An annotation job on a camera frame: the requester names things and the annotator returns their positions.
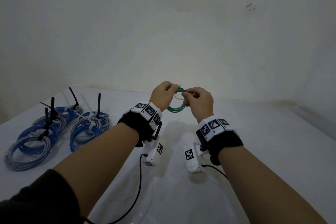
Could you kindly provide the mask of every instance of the hand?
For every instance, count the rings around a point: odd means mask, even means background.
[[[185,98],[184,105],[190,106],[191,112],[198,123],[213,115],[213,98],[210,92],[201,87],[190,88],[185,91],[182,93]]]
[[[161,112],[163,112],[169,107],[178,87],[177,84],[172,84],[168,81],[162,82],[153,90],[149,102],[152,102],[161,110]]]

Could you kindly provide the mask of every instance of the dark sleeve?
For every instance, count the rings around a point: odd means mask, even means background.
[[[0,202],[0,217],[9,223],[84,222],[75,193],[53,169],[11,199]]]

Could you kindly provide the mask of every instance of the green cable coil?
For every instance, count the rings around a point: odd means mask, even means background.
[[[176,91],[177,92],[185,92],[185,90],[182,89],[181,87],[178,87]],[[176,112],[182,111],[184,108],[185,108],[185,106],[184,106],[184,100],[183,100],[183,103],[182,103],[182,105],[180,107],[172,108],[172,107],[169,106],[167,108],[167,110],[170,111],[170,112],[175,112],[176,113]]]

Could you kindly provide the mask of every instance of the black wrist strap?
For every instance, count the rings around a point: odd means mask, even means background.
[[[154,130],[150,127],[148,121],[141,116],[140,113],[128,112],[123,115],[118,123],[124,123],[130,128],[136,130],[139,134],[139,141],[136,147],[142,147],[142,141],[148,140],[154,134]]]
[[[196,131],[196,135],[201,142],[200,149],[202,151],[209,151],[211,155],[210,160],[216,166],[220,165],[218,154],[224,147],[237,147],[244,145],[239,136],[234,131],[224,131],[223,133],[214,136],[208,142],[205,140],[200,130]]]

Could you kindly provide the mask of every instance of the forearm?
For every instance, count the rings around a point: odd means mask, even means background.
[[[251,223],[326,223],[244,146],[226,147],[218,159]]]
[[[72,187],[82,216],[89,215],[138,140],[134,129],[119,123],[54,167]]]

